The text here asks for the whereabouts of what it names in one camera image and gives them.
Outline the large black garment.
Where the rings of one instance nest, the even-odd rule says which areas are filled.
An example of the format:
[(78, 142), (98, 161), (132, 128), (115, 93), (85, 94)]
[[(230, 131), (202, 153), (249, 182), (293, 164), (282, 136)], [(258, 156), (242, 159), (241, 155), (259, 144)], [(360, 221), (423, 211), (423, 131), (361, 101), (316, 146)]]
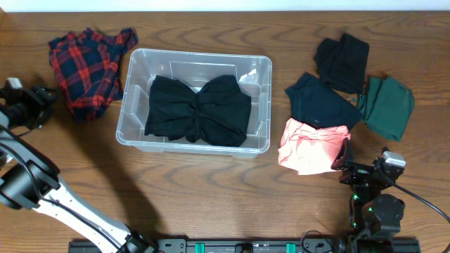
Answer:
[(150, 87), (144, 134), (239, 147), (247, 139), (251, 108), (251, 97), (233, 75), (215, 77), (198, 92), (179, 80), (157, 76)]

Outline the red navy plaid shirt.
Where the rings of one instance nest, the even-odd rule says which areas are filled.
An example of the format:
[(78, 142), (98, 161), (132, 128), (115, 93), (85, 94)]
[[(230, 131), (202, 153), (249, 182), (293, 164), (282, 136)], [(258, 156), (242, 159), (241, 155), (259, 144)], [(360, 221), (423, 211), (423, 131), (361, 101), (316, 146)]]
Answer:
[(74, 121), (98, 119), (123, 98), (120, 63), (138, 40), (133, 28), (108, 36), (88, 27), (48, 43), (49, 64)]

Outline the green garment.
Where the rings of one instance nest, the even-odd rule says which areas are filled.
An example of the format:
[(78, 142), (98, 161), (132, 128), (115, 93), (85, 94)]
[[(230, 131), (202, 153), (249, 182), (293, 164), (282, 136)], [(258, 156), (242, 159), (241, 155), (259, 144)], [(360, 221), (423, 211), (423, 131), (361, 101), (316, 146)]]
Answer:
[(414, 106), (412, 90), (402, 83), (392, 77), (371, 77), (356, 107), (369, 130), (387, 140), (400, 141)]

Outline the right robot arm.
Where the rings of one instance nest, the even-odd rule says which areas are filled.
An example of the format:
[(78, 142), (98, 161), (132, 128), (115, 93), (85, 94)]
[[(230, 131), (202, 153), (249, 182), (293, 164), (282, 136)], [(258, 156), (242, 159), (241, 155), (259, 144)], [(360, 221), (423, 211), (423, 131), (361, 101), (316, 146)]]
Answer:
[(403, 200), (384, 193), (403, 174), (406, 160), (399, 153), (382, 149), (381, 156), (366, 165), (355, 162), (345, 138), (331, 169), (341, 171), (339, 182), (352, 190), (349, 222), (354, 230), (345, 240), (345, 252), (393, 252), (392, 238), (401, 230)]

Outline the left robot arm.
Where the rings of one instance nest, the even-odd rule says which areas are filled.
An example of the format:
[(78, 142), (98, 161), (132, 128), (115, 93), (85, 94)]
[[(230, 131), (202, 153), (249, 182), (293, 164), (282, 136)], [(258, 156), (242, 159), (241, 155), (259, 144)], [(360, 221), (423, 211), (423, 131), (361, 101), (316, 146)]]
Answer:
[(155, 252), (157, 245), (101, 213), (74, 193), (60, 170), (12, 130), (40, 126), (56, 97), (47, 88), (1, 89), (1, 163), (16, 164), (1, 176), (1, 203), (53, 217), (90, 240), (100, 252)]

